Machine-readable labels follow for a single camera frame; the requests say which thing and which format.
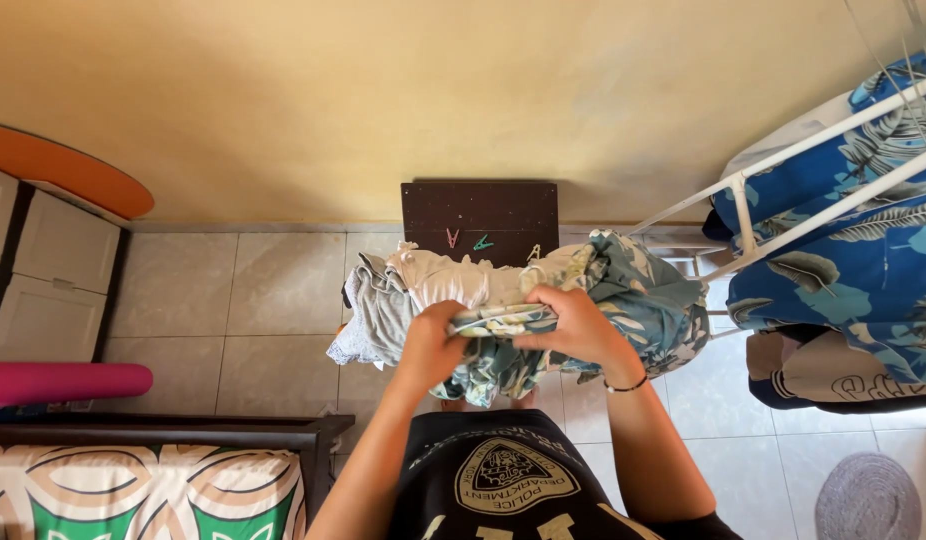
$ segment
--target person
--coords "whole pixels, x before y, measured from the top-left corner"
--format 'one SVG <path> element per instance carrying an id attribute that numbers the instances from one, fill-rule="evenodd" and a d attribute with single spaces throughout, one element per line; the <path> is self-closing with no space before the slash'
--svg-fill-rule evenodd
<path id="1" fill-rule="evenodd" d="M 393 379 L 306 536 L 309 540 L 739 539 L 663 409 L 636 350 L 582 289 L 538 285 L 556 329 L 514 338 L 603 368 L 622 508 L 537 409 L 413 412 L 460 362 L 447 300 L 409 325 Z"/>

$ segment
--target blue tropical print cloth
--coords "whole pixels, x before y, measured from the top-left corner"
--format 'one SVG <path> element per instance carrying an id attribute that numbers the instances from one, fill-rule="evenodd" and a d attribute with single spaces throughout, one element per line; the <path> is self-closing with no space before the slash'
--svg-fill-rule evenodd
<path id="1" fill-rule="evenodd" d="M 917 79 L 926 77 L 925 55 L 909 64 Z M 880 72 L 865 80 L 848 107 L 855 113 L 896 93 L 890 79 L 909 87 L 911 68 L 902 59 L 889 66 L 890 78 Z M 917 100 L 747 178 L 757 241 L 924 153 L 925 140 L 926 100 Z M 731 197 L 722 192 L 714 205 L 739 234 Z M 898 383 L 926 383 L 926 170 L 744 268 L 730 282 L 727 306 L 745 329 L 809 323 L 840 330 Z"/>
<path id="2" fill-rule="evenodd" d="M 594 230 L 571 258 L 561 289 L 586 289 L 600 311 L 633 345 L 652 379 L 692 360 L 710 339 L 707 286 L 690 281 L 646 246 L 613 230 Z M 481 307 L 453 318 L 447 333 L 473 339 L 465 360 L 430 390 L 489 407 L 503 394 L 519 399 L 543 375 L 579 372 L 578 383 L 601 374 L 600 364 L 552 350 L 520 350 L 511 338 L 551 332 L 557 315 L 541 303 Z"/>

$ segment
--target clothespin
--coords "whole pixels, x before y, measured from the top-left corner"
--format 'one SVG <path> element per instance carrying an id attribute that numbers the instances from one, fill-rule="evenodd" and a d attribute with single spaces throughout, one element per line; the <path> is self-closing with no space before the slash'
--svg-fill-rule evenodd
<path id="1" fill-rule="evenodd" d="M 483 241 L 483 240 L 486 240 L 486 238 L 489 237 L 489 236 L 490 236 L 490 234 L 489 234 L 489 233 L 486 233 L 486 234 L 483 234 L 483 237 L 482 237 L 480 240 L 476 240 L 476 245 L 472 247 L 472 251 L 485 250 L 486 248 L 492 246 L 492 245 L 493 245 L 493 242 L 484 242 L 484 241 Z"/>

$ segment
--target black bracelet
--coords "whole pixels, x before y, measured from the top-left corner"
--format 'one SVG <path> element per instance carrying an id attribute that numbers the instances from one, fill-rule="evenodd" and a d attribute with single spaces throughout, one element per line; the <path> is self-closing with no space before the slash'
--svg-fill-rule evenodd
<path id="1" fill-rule="evenodd" d="M 636 386 L 631 386 L 631 387 L 629 387 L 629 388 L 616 388 L 616 387 L 613 387 L 613 386 L 610 386 L 609 384 L 607 384 L 607 383 L 606 383 L 606 376 L 604 376 L 604 377 L 603 377 L 603 387 L 606 387 L 606 391 L 607 391 L 607 392 L 610 392 L 611 394 L 614 393 L 614 392 L 632 392 L 633 390 L 636 390 L 637 388 L 642 387 L 643 385 L 645 385 L 645 384 L 647 383 L 647 381 L 649 381 L 649 373 L 644 374 L 642 380 L 641 380 L 640 382 L 637 382 L 637 385 L 636 385 Z"/>

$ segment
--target hand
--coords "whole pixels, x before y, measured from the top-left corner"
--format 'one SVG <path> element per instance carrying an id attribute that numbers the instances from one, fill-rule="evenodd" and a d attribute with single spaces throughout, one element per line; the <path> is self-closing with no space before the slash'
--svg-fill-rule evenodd
<path id="1" fill-rule="evenodd" d="M 413 318 L 393 378 L 402 391 L 423 397 L 454 372 L 470 338 L 447 337 L 447 326 L 454 315 L 466 309 L 459 301 L 444 300 Z"/>
<path id="2" fill-rule="evenodd" d="M 646 373 L 637 351 L 585 290 L 564 291 L 549 285 L 536 285 L 529 291 L 526 301 L 546 304 L 560 318 L 553 331 L 514 337 L 513 346 L 517 349 L 550 349 L 583 362 L 600 364 L 608 376 L 613 373 L 613 383 L 619 382 L 622 386 L 632 377 L 637 377 L 634 384 L 638 383 Z"/>

